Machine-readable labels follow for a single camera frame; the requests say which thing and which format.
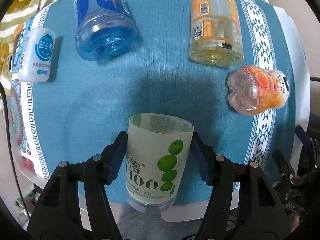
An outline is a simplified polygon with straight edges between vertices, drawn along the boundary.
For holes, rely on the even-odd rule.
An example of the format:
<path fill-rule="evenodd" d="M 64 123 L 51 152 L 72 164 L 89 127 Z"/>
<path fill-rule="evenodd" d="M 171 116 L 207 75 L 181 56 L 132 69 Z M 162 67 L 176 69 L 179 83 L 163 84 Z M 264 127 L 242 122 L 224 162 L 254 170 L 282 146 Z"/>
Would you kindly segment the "orange fruit label cup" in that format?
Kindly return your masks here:
<path fill-rule="evenodd" d="M 279 70 L 247 65 L 227 79 L 228 103 L 238 113 L 253 116 L 284 107 L 290 96 L 287 77 Z"/>

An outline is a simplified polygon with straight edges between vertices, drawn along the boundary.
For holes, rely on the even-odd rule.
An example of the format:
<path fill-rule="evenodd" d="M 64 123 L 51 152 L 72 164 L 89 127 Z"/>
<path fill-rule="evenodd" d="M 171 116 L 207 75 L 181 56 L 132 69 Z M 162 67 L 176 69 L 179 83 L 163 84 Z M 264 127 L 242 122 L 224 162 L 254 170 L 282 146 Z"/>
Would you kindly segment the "orange grey label cup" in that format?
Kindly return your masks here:
<path fill-rule="evenodd" d="M 191 0 L 189 57 L 220 68 L 242 63 L 244 52 L 235 0 Z"/>

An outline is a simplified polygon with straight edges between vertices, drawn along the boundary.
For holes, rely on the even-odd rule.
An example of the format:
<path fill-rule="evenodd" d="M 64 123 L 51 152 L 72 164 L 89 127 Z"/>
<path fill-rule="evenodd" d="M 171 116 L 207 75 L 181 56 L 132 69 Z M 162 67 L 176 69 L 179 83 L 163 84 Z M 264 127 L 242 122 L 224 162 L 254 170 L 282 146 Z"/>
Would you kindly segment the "small white blue cup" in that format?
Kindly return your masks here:
<path fill-rule="evenodd" d="M 25 36 L 18 66 L 22 82 L 47 82 L 55 46 L 55 33 L 44 27 L 30 29 Z"/>

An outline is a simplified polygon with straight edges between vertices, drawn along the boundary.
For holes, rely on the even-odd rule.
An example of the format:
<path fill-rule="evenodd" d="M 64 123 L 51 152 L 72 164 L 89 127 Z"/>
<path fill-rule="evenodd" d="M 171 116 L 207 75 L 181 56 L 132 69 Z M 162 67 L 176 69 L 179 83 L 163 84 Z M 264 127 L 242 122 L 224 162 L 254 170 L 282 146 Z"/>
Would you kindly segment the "blue plastic cup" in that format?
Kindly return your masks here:
<path fill-rule="evenodd" d="M 127 52 L 137 29 L 124 0 L 74 0 L 75 48 L 88 61 L 104 61 Z"/>

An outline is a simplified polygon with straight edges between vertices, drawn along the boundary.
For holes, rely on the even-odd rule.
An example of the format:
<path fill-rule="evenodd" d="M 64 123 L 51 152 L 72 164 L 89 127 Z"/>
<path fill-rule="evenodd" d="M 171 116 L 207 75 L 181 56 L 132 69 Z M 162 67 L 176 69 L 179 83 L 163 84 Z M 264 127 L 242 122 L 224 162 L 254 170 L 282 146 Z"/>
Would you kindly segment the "teal patterned cloth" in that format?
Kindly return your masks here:
<path fill-rule="evenodd" d="M 35 173 L 48 178 L 62 160 L 86 161 L 100 153 L 136 113 L 159 113 L 191 122 L 204 143 L 231 161 L 260 163 L 270 181 L 280 174 L 272 152 L 291 158 L 295 95 L 279 110 L 244 116 L 227 102 L 233 68 L 189 60 L 191 0 L 125 0 L 138 30 L 125 54 L 97 62 L 75 49 L 73 0 L 58 0 L 34 13 L 35 27 L 56 34 L 47 82 L 11 81 L 11 111 L 19 147 Z"/>

